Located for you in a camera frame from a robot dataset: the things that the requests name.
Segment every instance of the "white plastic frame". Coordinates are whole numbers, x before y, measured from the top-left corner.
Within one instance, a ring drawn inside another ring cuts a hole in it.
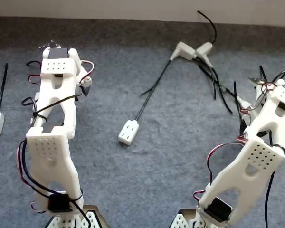
[[[81,78],[87,74],[81,66],[78,53],[75,49],[68,52],[69,58],[48,59],[50,49],[43,52],[41,67],[41,84],[37,101],[37,110],[40,110],[54,102],[75,94]],[[71,199],[78,199],[77,205],[82,208],[84,199],[81,196],[79,178],[76,168],[72,162],[68,139],[75,136],[76,127],[76,106],[75,99],[68,99],[61,102],[64,112],[64,125],[55,126],[50,133],[43,133],[42,125],[45,120],[36,117],[34,127],[28,131],[26,138],[28,148],[32,157],[32,177],[45,187],[52,182],[60,184],[68,193]],[[48,108],[39,114],[48,117],[53,107]],[[49,195],[35,186],[39,191]],[[40,210],[48,210],[48,199],[36,194]],[[51,213],[54,216],[62,216],[67,221],[79,219],[78,209],[70,203],[73,211],[63,213]]]
[[[257,201],[270,175],[285,158],[280,147],[271,147],[257,136],[259,131],[270,129],[273,133],[273,144],[285,148],[285,110],[282,115],[276,114],[279,103],[285,104],[285,88],[282,86],[285,83],[280,79],[277,84],[278,87],[267,95],[267,101],[259,116],[246,129],[248,142],[236,159],[217,175],[212,185],[207,186],[199,201],[198,213],[216,226],[236,225]],[[248,173],[249,166],[253,166],[257,172]],[[234,188],[239,190],[240,194],[227,222],[219,223],[204,212],[204,208],[207,208],[215,197]]]

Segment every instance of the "white wire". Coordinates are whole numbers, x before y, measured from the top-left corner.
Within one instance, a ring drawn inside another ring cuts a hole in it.
[[[92,71],[94,70],[94,63],[93,63],[93,62],[87,61],[87,60],[81,60],[81,62],[82,62],[82,63],[88,63],[88,64],[92,65],[92,69],[90,69],[90,71],[87,72],[87,74],[81,78],[80,82],[81,82],[83,79],[85,79],[86,77],[88,77],[88,76],[92,73]]]

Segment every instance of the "gray carpet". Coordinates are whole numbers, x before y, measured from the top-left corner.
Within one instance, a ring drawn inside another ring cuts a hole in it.
[[[237,80],[238,94],[253,100],[247,77],[258,76],[260,64],[268,78],[285,69],[285,28],[217,27],[209,58],[224,85],[232,88]],[[209,181],[209,150],[238,135],[230,96],[233,115],[220,99],[213,100],[211,81],[196,64],[178,58],[145,109],[133,145],[120,145],[117,135],[135,117],[144,101],[139,93],[155,82],[176,44],[182,40],[196,48],[211,32],[210,25],[198,23],[0,18],[0,84],[9,63],[0,136],[0,227],[42,228],[50,219],[30,210],[34,194],[16,167],[16,149],[32,114],[20,101],[38,90],[27,82],[38,68],[25,63],[41,60],[38,47],[50,39],[95,63],[94,83],[89,97],[77,102],[76,136],[69,142],[85,204],[97,205],[112,228],[166,228],[179,209],[194,208],[192,192]],[[49,121],[59,124],[60,113],[54,110]],[[211,161],[215,175],[239,150],[217,151]],[[270,227],[285,227],[285,161],[275,176],[268,213]],[[238,227],[264,227],[264,196]]]

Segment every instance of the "black wire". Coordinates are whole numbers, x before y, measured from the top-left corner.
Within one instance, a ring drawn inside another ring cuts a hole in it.
[[[48,109],[48,108],[50,108],[50,107],[53,107],[53,106],[55,106],[55,105],[57,105],[57,104],[59,104],[59,103],[61,103],[61,102],[64,102],[64,101],[66,101],[66,100],[68,100],[68,99],[75,98],[75,97],[79,97],[79,96],[81,96],[81,94],[75,94],[75,95],[72,95],[72,96],[68,96],[68,97],[66,97],[66,98],[63,98],[63,99],[61,99],[61,100],[59,100],[59,101],[57,101],[57,102],[54,102],[54,103],[50,104],[49,106],[46,106],[46,107],[44,107],[44,108],[41,108],[40,110],[36,111],[35,113],[38,114],[38,113],[40,113],[40,112],[42,112],[42,111],[44,111],[44,110],[46,110],[46,109]]]
[[[202,15],[204,18],[206,18],[206,19],[210,22],[210,24],[212,25],[213,30],[214,30],[214,38],[213,38],[213,41],[212,41],[211,43],[214,44],[215,41],[217,40],[217,36],[218,36],[218,32],[217,32],[217,29],[216,29],[215,25],[213,24],[213,22],[212,22],[205,14],[203,14],[203,13],[200,12],[199,10],[198,10],[198,13],[199,13],[200,15]]]
[[[3,98],[6,76],[8,75],[8,68],[9,68],[9,64],[6,63],[5,68],[4,68],[4,75],[3,75],[2,85],[1,85],[1,91],[0,91],[0,110],[1,110],[1,104],[2,104],[2,98]]]
[[[159,84],[159,82],[160,82],[162,76],[164,75],[164,73],[165,73],[167,67],[169,66],[170,62],[171,62],[171,60],[168,61],[168,63],[166,64],[164,70],[162,71],[161,75],[160,75],[159,78],[156,80],[155,84],[152,86],[152,89],[151,89],[151,91],[149,92],[149,94],[148,94],[146,100],[144,101],[142,108],[140,109],[140,111],[138,112],[138,114],[137,114],[136,117],[135,117],[135,120],[136,120],[136,121],[141,117],[141,115],[142,115],[142,113],[143,113],[145,107],[147,106],[147,104],[148,104],[148,102],[149,102],[150,97],[152,96],[152,94],[153,94],[153,92],[154,92],[156,86]]]
[[[273,142],[272,142],[272,132],[269,132],[269,141],[270,141],[270,145],[273,146]],[[268,198],[269,198],[269,193],[270,193],[270,189],[272,186],[272,182],[274,180],[275,177],[275,172],[273,172],[271,174],[270,180],[269,180],[269,184],[268,184],[268,188],[267,188],[267,192],[266,192],[266,197],[265,197],[265,228],[268,228],[268,215],[267,215],[267,208],[268,208]]]
[[[264,79],[265,82],[268,82],[267,77],[265,75],[264,69],[262,66],[260,66],[260,75],[261,75],[261,79]]]
[[[285,70],[280,72],[275,78],[272,80],[272,82],[276,82],[278,79],[284,78],[285,77]]]
[[[199,64],[198,66],[199,66],[199,68],[201,69],[201,71],[202,71],[208,78],[212,79],[211,74],[209,74],[209,72],[208,72],[207,70],[205,70],[204,67],[202,67],[202,65]],[[224,89],[226,90],[226,92],[229,93],[233,98],[235,97],[234,93],[231,92],[231,90],[228,89],[226,86],[224,86],[224,85],[222,85],[222,84],[220,84],[220,86],[221,86],[222,88],[224,88]]]
[[[242,119],[241,112],[239,111],[239,103],[238,103],[238,99],[237,99],[238,98],[238,93],[237,93],[237,82],[236,81],[233,82],[233,91],[234,91],[234,95],[235,95],[234,96],[234,101],[236,102],[239,120],[240,120],[240,122],[242,122],[243,119]]]
[[[227,108],[227,110],[230,112],[230,114],[233,114],[232,111],[231,111],[231,109],[229,108],[229,106],[228,106],[228,104],[227,104],[225,98],[224,98],[224,95],[223,95],[223,92],[222,92],[222,88],[220,87],[220,83],[219,83],[219,76],[218,76],[218,74],[217,74],[217,72],[215,71],[214,68],[212,68],[212,71],[214,72],[214,75],[215,75],[215,77],[217,78],[218,86],[219,86],[219,87],[218,87],[218,89],[219,89],[219,94],[220,94],[220,96],[221,96],[221,98],[222,98],[222,100],[223,100],[223,103],[224,103],[225,107]]]
[[[90,220],[88,219],[88,217],[86,216],[86,214],[81,210],[81,208],[78,206],[78,204],[75,202],[75,201],[71,201],[71,203],[73,203],[74,204],[74,206],[79,210],[79,212],[82,214],[82,216],[85,218],[85,220],[87,220],[87,222],[88,222],[88,228],[90,228],[91,227],[91,222],[90,222]]]
[[[196,60],[201,63],[202,65],[204,65],[205,67],[208,68],[208,70],[210,71],[210,74],[211,74],[211,79],[212,79],[212,84],[213,84],[213,98],[214,100],[217,99],[217,90],[216,90],[216,87],[215,87],[215,77],[213,75],[213,72],[211,70],[211,67],[209,67],[202,59],[200,59],[199,57],[196,58]]]
[[[27,166],[26,166],[26,162],[25,162],[26,146],[27,146],[27,140],[25,139],[25,140],[23,141],[23,145],[22,145],[22,155],[21,155],[21,157],[22,157],[22,168],[23,168],[23,171],[24,171],[24,173],[26,174],[27,178],[28,178],[32,183],[34,183],[36,186],[38,186],[39,188],[41,188],[41,189],[43,189],[43,190],[45,190],[45,191],[51,192],[51,193],[56,194],[56,195],[63,195],[63,194],[60,193],[60,192],[54,191],[54,190],[52,190],[52,189],[49,189],[49,188],[43,186],[42,184],[38,183],[38,182],[30,175],[30,173],[29,173],[29,171],[28,171],[28,169],[27,169]],[[40,191],[37,190],[34,186],[30,185],[30,187],[31,187],[35,192],[37,192],[38,194],[40,194],[40,195],[42,195],[42,196],[44,196],[44,197],[46,197],[46,198],[49,198],[49,196],[47,196],[47,195],[45,195],[44,193],[40,192]],[[80,208],[80,207],[78,206],[78,204],[76,203],[76,201],[79,200],[79,199],[82,197],[82,195],[83,195],[83,192],[82,192],[82,190],[81,190],[81,195],[80,195],[77,199],[71,199],[71,198],[70,198],[69,201],[74,204],[74,206],[79,210],[79,212],[80,212],[80,213],[83,215],[83,217],[87,220],[87,222],[88,222],[88,224],[89,224],[89,225],[88,225],[88,228],[90,228],[90,227],[91,227],[91,222],[90,222],[90,220],[88,219],[88,217],[85,215],[85,213],[81,210],[81,208]]]
[[[26,63],[27,66],[30,66],[32,63],[38,63],[39,65],[41,65],[41,62],[33,60],[33,61],[29,61],[28,63]]]

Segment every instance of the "white wall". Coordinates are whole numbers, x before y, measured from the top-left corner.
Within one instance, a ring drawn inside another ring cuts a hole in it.
[[[0,0],[0,16],[201,21],[285,26],[285,0]]]

